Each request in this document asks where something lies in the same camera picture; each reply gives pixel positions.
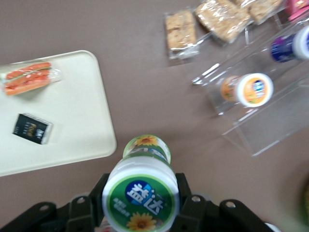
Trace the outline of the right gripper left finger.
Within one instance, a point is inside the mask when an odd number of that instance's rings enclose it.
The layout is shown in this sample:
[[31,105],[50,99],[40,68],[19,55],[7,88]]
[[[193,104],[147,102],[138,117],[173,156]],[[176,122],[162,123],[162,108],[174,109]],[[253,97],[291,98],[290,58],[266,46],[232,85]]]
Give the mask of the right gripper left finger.
[[104,218],[102,192],[109,174],[103,174],[88,195],[74,198],[69,204],[68,228],[96,228]]

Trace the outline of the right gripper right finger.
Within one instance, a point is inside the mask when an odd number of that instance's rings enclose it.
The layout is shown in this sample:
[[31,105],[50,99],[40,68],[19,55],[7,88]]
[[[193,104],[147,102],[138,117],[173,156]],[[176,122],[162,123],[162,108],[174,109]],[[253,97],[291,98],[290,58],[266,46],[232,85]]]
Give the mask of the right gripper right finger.
[[184,173],[176,173],[179,190],[180,210],[175,221],[205,221],[208,199],[193,194]]

